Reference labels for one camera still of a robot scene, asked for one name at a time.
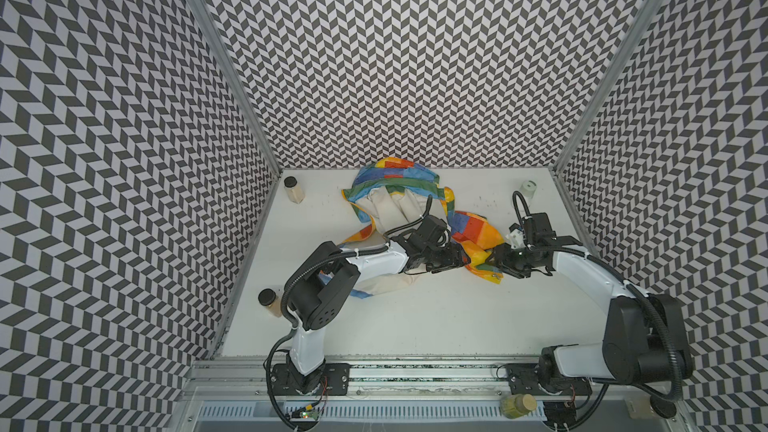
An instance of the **black bracket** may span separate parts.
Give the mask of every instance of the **black bracket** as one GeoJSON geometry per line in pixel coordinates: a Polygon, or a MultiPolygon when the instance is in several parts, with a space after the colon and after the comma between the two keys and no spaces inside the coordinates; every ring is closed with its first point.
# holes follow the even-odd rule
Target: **black bracket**
{"type": "MultiPolygon", "coordinates": [[[[532,394],[542,395],[547,392],[538,385],[538,374],[536,373],[538,364],[506,364],[504,368],[507,371],[507,383],[512,394],[532,394]]],[[[571,396],[573,392],[576,395],[590,395],[592,387],[581,378],[562,378],[551,384],[551,387],[560,393],[550,393],[549,395],[567,395],[571,396]]]]}
{"type": "MultiPolygon", "coordinates": [[[[301,390],[300,384],[288,372],[288,364],[274,364],[272,377],[275,379],[272,383],[272,390],[274,390],[275,395],[304,395],[299,392],[301,390]]],[[[350,384],[350,365],[326,364],[320,376],[320,386],[308,395],[320,395],[322,386],[326,383],[325,380],[328,380],[326,394],[346,395],[346,390],[350,384]]]]}

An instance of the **chevron pattern wall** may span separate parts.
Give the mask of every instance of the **chevron pattern wall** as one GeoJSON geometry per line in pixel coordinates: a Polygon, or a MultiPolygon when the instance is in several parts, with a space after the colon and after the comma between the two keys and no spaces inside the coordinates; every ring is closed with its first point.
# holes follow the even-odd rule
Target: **chevron pattern wall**
{"type": "Polygon", "coordinates": [[[768,422],[767,0],[667,0],[565,171],[598,247],[686,303],[702,430],[768,422]]]}
{"type": "Polygon", "coordinates": [[[288,168],[549,166],[642,0],[206,0],[288,168]]]}
{"type": "Polygon", "coordinates": [[[0,430],[160,430],[273,178],[183,0],[0,10],[0,430]]]}

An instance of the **herringbone pattern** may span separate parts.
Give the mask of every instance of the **herringbone pattern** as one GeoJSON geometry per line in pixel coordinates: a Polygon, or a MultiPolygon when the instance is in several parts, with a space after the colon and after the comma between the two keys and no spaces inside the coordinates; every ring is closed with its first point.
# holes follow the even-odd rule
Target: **herringbone pattern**
{"type": "Polygon", "coordinates": [[[686,303],[703,430],[768,421],[766,0],[667,0],[571,166],[603,254],[686,303]]]}
{"type": "Polygon", "coordinates": [[[182,0],[0,10],[0,430],[159,427],[272,178],[182,0]]]}
{"type": "Polygon", "coordinates": [[[642,0],[206,0],[284,167],[548,166],[642,0]]]}

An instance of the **white table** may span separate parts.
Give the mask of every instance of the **white table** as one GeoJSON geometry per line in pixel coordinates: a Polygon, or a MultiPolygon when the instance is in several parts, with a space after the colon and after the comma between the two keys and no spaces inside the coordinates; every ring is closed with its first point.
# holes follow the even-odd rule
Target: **white table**
{"type": "MultiPolygon", "coordinates": [[[[502,234],[517,221],[512,192],[538,184],[532,212],[546,212],[559,235],[576,236],[546,168],[434,169],[453,189],[456,210],[488,218],[502,234]]],[[[340,242],[362,225],[341,195],[357,170],[286,170],[306,198],[292,203],[282,182],[267,218],[221,355],[266,355],[290,324],[270,315],[256,297],[282,289],[314,249],[340,242]]],[[[466,269],[424,274],[411,287],[366,299],[349,298],[327,327],[326,355],[475,356],[539,354],[556,344],[602,340],[605,316],[575,284],[557,274],[505,276],[500,285],[466,269]]]]}

